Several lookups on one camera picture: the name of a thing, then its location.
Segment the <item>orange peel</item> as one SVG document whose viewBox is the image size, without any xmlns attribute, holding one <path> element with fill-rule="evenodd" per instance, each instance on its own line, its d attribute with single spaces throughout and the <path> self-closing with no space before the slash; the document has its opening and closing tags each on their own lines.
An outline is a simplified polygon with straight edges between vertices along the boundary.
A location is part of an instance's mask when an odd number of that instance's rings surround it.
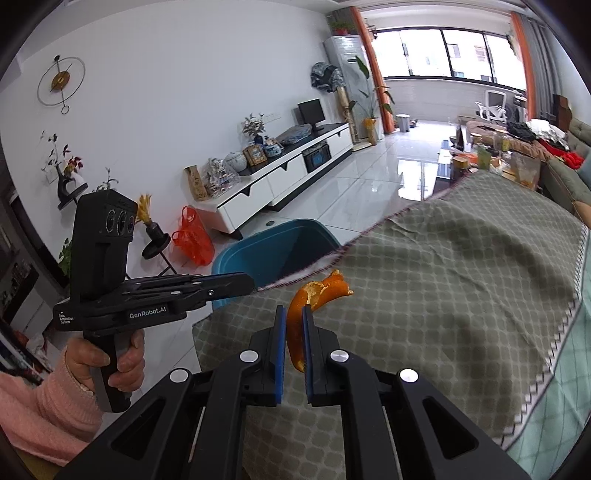
<svg viewBox="0 0 591 480">
<path fill-rule="evenodd" d="M 349 288 L 348 282 L 338 269 L 332 271 L 324 280 L 304 284 L 294 294 L 287 309 L 287 348 L 291 364 L 297 371 L 305 370 L 304 308 L 310 307 L 311 311 L 315 312 L 332 300 L 351 295 L 353 290 Z"/>
</svg>

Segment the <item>small white trash can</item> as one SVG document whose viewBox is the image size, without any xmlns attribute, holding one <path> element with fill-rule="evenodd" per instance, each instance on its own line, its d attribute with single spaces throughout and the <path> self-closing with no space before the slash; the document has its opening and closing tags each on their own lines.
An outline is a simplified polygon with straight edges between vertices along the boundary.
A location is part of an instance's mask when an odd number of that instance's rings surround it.
<svg viewBox="0 0 591 480">
<path fill-rule="evenodd" d="M 408 131 L 410 131 L 411 118 L 408 114 L 397 114 L 396 120 L 401 133 L 408 133 Z"/>
</svg>

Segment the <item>black plant stand shelf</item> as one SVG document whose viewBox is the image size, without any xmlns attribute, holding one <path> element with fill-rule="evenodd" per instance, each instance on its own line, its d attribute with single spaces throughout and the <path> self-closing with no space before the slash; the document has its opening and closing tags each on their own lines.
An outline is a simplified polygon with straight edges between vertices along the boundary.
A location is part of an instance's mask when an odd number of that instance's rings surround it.
<svg viewBox="0 0 591 480">
<path fill-rule="evenodd" d="M 133 239 L 135 225 L 145 227 L 149 242 L 143 248 L 144 260 L 161 258 L 165 267 L 162 274 L 174 274 L 176 269 L 165 255 L 171 236 L 164 232 L 149 213 L 151 197 L 141 195 L 133 201 L 120 194 L 115 185 L 118 180 L 108 176 L 96 189 L 90 190 L 80 175 L 82 158 L 73 154 L 68 145 L 59 146 L 56 134 L 43 132 L 40 135 L 50 145 L 50 152 L 42 167 L 46 177 L 57 181 L 58 209 L 70 204 L 81 208 L 76 214 L 76 227 L 95 227 L 97 234 L 110 240 L 128 243 Z"/>
</svg>

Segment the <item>orange plastic bag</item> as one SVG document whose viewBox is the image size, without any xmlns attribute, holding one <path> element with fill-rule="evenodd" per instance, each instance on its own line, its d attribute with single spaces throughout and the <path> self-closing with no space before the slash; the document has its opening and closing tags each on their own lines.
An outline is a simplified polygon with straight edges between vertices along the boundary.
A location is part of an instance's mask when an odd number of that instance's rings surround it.
<svg viewBox="0 0 591 480">
<path fill-rule="evenodd" d="M 182 208 L 179 227 L 171 235 L 174 245 L 197 266 L 211 264 L 214 245 L 202 224 L 197 210 L 185 205 Z"/>
</svg>

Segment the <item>white black tv cabinet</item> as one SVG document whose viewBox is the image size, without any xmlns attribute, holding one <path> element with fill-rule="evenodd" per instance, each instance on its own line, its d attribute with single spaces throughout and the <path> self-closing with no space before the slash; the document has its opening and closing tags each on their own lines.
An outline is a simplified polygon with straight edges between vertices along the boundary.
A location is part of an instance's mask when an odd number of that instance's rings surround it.
<svg viewBox="0 0 591 480">
<path fill-rule="evenodd" d="M 304 153 L 317 146 L 328 152 L 328 160 L 314 168 L 304 159 Z M 352 153 L 349 125 L 325 125 L 321 133 L 290 146 L 273 161 L 247 171 L 239 177 L 238 184 L 221 196 L 199 201 L 197 212 L 207 228 L 239 239 L 242 225 L 259 211 L 283 209 Z"/>
</svg>

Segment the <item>small black monitor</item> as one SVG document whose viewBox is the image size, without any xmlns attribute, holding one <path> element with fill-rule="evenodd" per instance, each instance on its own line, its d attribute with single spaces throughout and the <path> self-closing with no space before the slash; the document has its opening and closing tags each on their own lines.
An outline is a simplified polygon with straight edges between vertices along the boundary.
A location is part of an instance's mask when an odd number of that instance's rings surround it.
<svg viewBox="0 0 591 480">
<path fill-rule="evenodd" d="M 325 112 L 320 99 L 298 103 L 297 107 L 301 114 L 301 120 L 303 120 L 304 124 L 311 125 L 311 131 L 319 133 L 324 130 L 321 123 L 325 121 Z"/>
</svg>

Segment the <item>potted tall green plant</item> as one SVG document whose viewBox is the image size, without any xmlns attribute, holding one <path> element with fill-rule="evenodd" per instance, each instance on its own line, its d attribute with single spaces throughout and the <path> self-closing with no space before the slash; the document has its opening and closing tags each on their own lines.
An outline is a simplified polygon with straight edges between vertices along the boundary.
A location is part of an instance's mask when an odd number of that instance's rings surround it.
<svg viewBox="0 0 591 480">
<path fill-rule="evenodd" d="M 366 81 L 366 89 L 358 89 L 360 94 L 365 98 L 366 103 L 361 104 L 358 101 L 352 100 L 349 102 L 349 112 L 352 112 L 356 106 L 359 106 L 363 110 L 363 113 L 365 113 L 363 127 L 366 129 L 370 144 L 376 146 L 379 142 L 377 132 L 378 113 L 381 110 L 385 110 L 387 113 L 394 114 L 392 108 L 394 98 L 388 86 L 372 86 L 372 76 L 370 76 L 369 68 L 359 56 L 355 56 L 355 60 L 356 66 L 358 66 Z"/>
</svg>

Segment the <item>cluttered coffee table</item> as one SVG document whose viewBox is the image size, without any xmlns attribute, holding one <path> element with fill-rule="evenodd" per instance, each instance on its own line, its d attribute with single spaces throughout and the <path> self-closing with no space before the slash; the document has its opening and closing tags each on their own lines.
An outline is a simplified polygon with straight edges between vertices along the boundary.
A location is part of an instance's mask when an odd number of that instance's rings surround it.
<svg viewBox="0 0 591 480">
<path fill-rule="evenodd" d="M 474 136 L 475 143 L 466 144 L 461 127 L 444 140 L 438 153 L 438 171 L 433 193 L 439 194 L 464 177 L 478 171 L 488 171 L 532 191 L 539 191 L 541 161 L 508 149 L 509 137 L 501 130 L 493 135 L 491 145 Z"/>
</svg>

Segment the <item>blue garment on rack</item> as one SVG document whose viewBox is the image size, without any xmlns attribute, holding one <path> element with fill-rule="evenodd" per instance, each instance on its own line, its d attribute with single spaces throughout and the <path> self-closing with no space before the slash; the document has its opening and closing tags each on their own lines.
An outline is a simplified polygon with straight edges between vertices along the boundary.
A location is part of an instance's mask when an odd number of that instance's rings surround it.
<svg viewBox="0 0 591 480">
<path fill-rule="evenodd" d="M 311 67 L 311 86 L 324 92 L 335 93 L 339 88 L 344 88 L 346 83 L 338 66 L 317 62 Z"/>
</svg>

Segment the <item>white standing air conditioner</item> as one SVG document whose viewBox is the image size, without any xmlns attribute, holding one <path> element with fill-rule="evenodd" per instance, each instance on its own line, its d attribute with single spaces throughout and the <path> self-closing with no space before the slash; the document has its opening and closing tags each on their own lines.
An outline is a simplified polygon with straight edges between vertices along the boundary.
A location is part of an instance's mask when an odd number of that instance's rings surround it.
<svg viewBox="0 0 591 480">
<path fill-rule="evenodd" d="M 355 56 L 359 56 L 369 70 L 370 64 L 361 37 L 359 35 L 332 36 L 325 40 L 324 45 L 329 63 L 338 66 L 342 72 L 342 77 L 346 83 L 345 90 L 348 103 L 355 100 L 361 104 L 365 104 L 365 98 L 360 94 L 358 89 L 365 90 L 366 81 L 358 66 L 356 66 Z M 365 118 L 363 110 L 359 106 L 356 106 L 352 112 L 349 112 L 349 108 L 346 108 L 346 113 L 349 113 L 349 117 L 353 121 L 353 141 L 369 140 L 366 129 L 363 127 L 363 119 Z M 384 131 L 380 112 L 378 113 L 377 132 L 379 141 L 382 141 L 384 139 Z"/>
</svg>

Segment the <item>white office chair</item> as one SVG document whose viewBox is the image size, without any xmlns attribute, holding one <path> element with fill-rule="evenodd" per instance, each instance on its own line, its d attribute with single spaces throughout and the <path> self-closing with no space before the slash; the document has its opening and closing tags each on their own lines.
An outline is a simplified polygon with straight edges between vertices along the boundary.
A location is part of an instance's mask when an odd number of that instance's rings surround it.
<svg viewBox="0 0 591 480">
<path fill-rule="evenodd" d="M 477 114 L 489 122 L 507 122 L 507 95 L 498 90 L 486 90 L 484 102 L 476 102 Z"/>
</svg>

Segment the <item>pile of clothes on sofa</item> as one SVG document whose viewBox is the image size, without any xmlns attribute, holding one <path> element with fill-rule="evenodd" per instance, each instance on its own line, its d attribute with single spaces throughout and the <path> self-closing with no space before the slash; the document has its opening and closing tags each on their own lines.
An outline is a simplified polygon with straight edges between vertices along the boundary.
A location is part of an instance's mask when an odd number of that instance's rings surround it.
<svg viewBox="0 0 591 480">
<path fill-rule="evenodd" d="M 507 123 L 509 149 L 548 163 L 556 157 L 573 170 L 578 170 L 585 158 L 567 142 L 567 135 L 559 128 L 542 120 L 539 129 L 532 129 L 530 122 Z"/>
</svg>

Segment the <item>right orange grey curtain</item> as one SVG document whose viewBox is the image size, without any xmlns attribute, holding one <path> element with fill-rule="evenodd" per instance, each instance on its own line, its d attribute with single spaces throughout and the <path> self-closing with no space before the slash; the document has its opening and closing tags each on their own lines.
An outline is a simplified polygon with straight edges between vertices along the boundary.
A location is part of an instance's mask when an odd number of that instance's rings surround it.
<svg viewBox="0 0 591 480">
<path fill-rule="evenodd" d="M 528 117 L 555 122 L 555 97 L 561 94 L 561 84 L 549 30 L 515 11 L 511 12 L 511 24 L 525 72 Z"/>
</svg>

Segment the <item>round gold wall clock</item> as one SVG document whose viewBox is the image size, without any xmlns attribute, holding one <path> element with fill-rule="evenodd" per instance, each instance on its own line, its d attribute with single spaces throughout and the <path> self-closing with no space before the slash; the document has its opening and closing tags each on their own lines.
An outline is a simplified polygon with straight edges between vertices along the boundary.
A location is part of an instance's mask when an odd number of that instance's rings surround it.
<svg viewBox="0 0 591 480">
<path fill-rule="evenodd" d="M 67 115 L 69 100 L 82 86 L 85 74 L 86 66 L 81 58 L 56 55 L 40 77 L 37 100 L 45 107 L 58 107 L 62 115 Z"/>
</svg>

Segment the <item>window with black frame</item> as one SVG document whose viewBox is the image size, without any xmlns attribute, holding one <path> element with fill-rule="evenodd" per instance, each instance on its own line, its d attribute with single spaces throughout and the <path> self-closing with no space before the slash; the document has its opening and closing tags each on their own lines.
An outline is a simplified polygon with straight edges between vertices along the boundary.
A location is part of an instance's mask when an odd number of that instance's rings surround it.
<svg viewBox="0 0 591 480">
<path fill-rule="evenodd" d="M 387 30 L 373 48 L 384 77 L 470 80 L 524 90 L 523 63 L 505 36 L 451 28 Z"/>
</svg>

